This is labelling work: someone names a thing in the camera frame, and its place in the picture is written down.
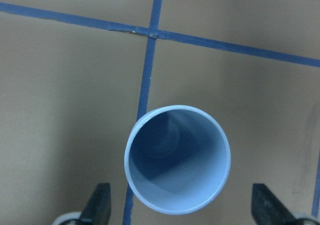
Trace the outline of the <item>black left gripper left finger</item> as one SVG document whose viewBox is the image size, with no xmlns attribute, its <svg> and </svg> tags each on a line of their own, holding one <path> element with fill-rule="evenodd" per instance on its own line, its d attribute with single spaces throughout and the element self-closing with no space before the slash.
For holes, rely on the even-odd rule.
<svg viewBox="0 0 320 225">
<path fill-rule="evenodd" d="M 99 183 L 83 211 L 69 212 L 57 217 L 54 225 L 108 225 L 111 217 L 110 183 Z"/>
</svg>

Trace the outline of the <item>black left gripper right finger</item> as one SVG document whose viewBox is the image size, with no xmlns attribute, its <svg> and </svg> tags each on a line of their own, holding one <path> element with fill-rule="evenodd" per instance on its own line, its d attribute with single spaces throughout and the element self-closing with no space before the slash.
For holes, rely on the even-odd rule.
<svg viewBox="0 0 320 225">
<path fill-rule="evenodd" d="M 264 183 L 254 183 L 251 216 L 257 225 L 318 225 L 312 215 L 291 212 Z"/>
</svg>

